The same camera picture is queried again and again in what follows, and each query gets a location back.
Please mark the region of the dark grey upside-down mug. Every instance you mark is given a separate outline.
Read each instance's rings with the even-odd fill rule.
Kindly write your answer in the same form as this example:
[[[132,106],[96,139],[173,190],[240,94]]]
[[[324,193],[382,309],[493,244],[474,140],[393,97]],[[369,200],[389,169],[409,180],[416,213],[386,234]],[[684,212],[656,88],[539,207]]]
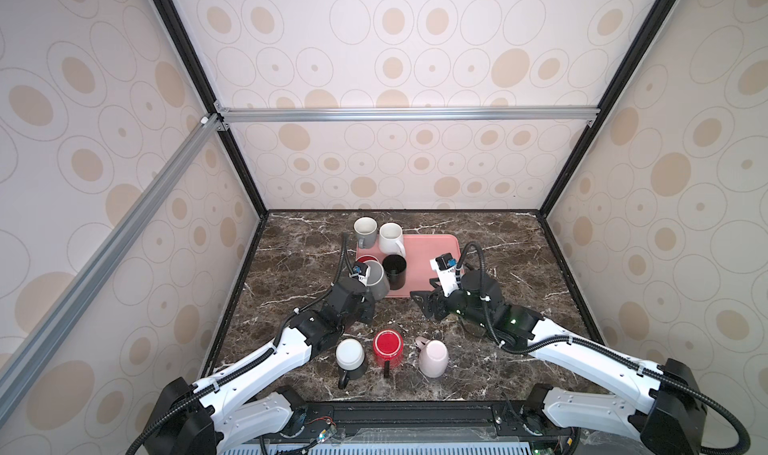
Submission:
[[[389,279],[382,264],[376,260],[365,261],[368,267],[365,285],[376,301],[383,300],[390,292]]]

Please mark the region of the black upside-down mug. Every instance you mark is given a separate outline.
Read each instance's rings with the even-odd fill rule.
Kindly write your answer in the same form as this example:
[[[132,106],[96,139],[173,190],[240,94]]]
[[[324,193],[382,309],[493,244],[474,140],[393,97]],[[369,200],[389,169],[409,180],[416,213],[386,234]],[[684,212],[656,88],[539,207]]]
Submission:
[[[382,261],[382,267],[389,281],[390,290],[397,291],[404,287],[407,279],[407,261],[397,254],[387,255]]]

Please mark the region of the white mug red inside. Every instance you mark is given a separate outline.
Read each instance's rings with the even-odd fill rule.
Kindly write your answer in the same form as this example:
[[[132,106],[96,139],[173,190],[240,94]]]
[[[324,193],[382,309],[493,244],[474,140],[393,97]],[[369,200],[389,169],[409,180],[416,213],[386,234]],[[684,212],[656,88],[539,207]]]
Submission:
[[[356,258],[356,262],[365,263],[365,262],[369,262],[369,261],[379,262],[379,259],[377,257],[373,256],[373,255],[370,255],[370,254],[362,255],[362,256],[359,256],[359,257]]]

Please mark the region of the pink rectangular tray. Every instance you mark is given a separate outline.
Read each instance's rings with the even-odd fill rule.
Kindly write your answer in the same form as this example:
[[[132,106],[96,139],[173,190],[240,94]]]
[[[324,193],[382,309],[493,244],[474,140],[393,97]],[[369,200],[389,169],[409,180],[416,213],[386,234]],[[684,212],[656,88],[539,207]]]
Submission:
[[[388,298],[408,298],[411,291],[431,291],[429,283],[431,278],[436,278],[436,272],[431,268],[430,261],[445,253],[450,253],[455,259],[460,257],[460,245],[458,239],[450,234],[405,234],[402,242],[385,242],[384,249],[376,242],[370,249],[358,248],[355,259],[371,256],[382,263],[390,254],[400,254],[398,249],[405,249],[404,258],[407,262],[405,271],[405,284],[400,289],[391,289]]]

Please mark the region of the black mug white base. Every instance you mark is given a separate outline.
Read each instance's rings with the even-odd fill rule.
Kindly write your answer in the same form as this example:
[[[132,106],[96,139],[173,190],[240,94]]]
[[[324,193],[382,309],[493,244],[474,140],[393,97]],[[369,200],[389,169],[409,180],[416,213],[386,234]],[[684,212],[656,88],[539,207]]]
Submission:
[[[362,344],[355,339],[344,339],[336,348],[336,362],[339,368],[338,388],[344,390],[352,380],[360,379],[367,371],[368,364]]]

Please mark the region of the white teapot-like mug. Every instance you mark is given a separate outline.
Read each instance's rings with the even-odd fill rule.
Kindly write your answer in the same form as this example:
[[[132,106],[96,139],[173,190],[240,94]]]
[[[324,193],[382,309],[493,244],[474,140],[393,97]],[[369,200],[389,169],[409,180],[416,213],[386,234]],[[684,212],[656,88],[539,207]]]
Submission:
[[[403,229],[400,225],[389,222],[379,228],[379,250],[385,255],[406,257]]]

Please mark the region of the light grey mug white inside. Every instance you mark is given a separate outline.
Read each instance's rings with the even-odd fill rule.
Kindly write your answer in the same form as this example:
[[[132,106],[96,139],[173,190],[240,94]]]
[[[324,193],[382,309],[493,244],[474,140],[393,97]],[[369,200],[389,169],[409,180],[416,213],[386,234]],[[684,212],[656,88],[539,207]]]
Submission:
[[[378,237],[378,224],[373,218],[358,218],[354,222],[353,229],[359,249],[367,250],[374,247]]]

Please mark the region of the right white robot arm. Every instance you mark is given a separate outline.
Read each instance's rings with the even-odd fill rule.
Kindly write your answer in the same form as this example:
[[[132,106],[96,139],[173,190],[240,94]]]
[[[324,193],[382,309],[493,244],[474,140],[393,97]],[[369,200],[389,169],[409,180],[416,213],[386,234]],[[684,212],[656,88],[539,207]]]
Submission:
[[[532,430],[550,423],[602,431],[639,441],[654,454],[745,454],[751,447],[744,424],[701,393],[679,361],[659,365],[620,353],[534,310],[472,291],[410,297],[428,319],[456,315],[483,328],[506,353],[554,363],[606,389],[599,395],[537,385],[521,412]]]

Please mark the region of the red upside-down mug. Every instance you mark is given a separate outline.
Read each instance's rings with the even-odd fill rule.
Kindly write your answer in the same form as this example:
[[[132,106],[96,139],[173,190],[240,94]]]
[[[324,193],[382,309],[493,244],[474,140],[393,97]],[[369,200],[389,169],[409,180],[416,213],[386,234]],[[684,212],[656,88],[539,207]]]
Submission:
[[[382,369],[383,376],[389,378],[392,371],[403,361],[404,340],[399,332],[392,329],[379,331],[372,343],[374,359]]]

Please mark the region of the pink upside-down mug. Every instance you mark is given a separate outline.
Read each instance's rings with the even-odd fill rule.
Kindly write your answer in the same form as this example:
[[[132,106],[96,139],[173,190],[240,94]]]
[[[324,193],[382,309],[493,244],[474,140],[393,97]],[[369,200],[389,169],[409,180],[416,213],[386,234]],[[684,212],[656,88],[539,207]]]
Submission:
[[[446,372],[449,362],[446,345],[440,340],[417,337],[416,347],[419,350],[418,366],[422,374],[432,379],[441,377]]]

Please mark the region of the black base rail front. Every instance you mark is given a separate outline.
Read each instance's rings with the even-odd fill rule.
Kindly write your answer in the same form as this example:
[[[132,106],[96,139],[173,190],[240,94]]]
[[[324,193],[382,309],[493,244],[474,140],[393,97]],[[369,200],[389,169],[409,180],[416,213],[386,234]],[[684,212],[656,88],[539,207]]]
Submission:
[[[648,413],[611,395],[564,391],[538,384],[524,401],[307,403],[289,387],[253,400],[215,421],[217,409],[201,401],[183,407],[162,397],[146,429],[151,454],[221,454],[262,435],[319,436],[320,423],[354,435],[363,429],[494,427],[500,436],[562,436],[582,428],[637,437],[654,454],[683,454],[687,439],[671,395],[651,393]]]

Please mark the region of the silver rail back wall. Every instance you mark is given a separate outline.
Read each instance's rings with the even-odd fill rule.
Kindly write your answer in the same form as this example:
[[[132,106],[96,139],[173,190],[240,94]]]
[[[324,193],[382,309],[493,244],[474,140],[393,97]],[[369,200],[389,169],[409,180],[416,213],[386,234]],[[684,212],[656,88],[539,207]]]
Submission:
[[[363,123],[447,121],[595,120],[597,106],[420,107],[420,108],[222,108],[227,125],[237,123]]]

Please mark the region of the black frame post right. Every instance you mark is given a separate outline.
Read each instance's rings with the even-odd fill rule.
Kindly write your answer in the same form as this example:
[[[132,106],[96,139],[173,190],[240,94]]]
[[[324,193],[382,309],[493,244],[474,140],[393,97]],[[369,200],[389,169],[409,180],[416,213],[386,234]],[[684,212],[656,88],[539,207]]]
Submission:
[[[648,14],[642,20],[642,24],[633,38],[626,55],[618,65],[616,73],[597,105],[599,112],[595,120],[587,124],[586,128],[577,139],[577,143],[572,153],[569,155],[556,178],[555,183],[545,198],[539,210],[539,219],[541,221],[545,221],[549,218],[576,169],[586,156],[599,130],[606,122],[612,109],[629,84],[632,76],[635,74],[638,66],[647,54],[677,1],[678,0],[655,0],[650,6]]]

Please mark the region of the black frame post left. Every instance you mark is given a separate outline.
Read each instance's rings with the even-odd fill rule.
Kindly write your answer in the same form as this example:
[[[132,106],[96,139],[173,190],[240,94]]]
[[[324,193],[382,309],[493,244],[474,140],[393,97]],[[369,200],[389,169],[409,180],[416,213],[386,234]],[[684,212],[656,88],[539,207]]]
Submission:
[[[222,115],[223,112],[216,106],[218,99],[209,82],[208,76],[205,73],[205,69],[198,56],[198,51],[192,44],[175,3],[173,0],[151,0],[151,2],[159,14],[168,36],[179,55],[182,65],[184,66],[185,71],[192,82],[193,88],[201,100],[206,112],[213,115]],[[260,218],[265,217],[269,210],[266,208],[253,177],[248,170],[243,153],[239,148],[232,131],[229,128],[223,128],[218,131],[218,134],[257,215]]]

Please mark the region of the silver rail left wall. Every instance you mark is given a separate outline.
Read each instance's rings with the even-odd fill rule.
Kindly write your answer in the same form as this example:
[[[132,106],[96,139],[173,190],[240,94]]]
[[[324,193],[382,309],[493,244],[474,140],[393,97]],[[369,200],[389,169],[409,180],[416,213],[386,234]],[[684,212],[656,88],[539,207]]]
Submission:
[[[221,121],[221,115],[211,113],[198,124],[9,360],[1,374],[2,424],[7,423]]]

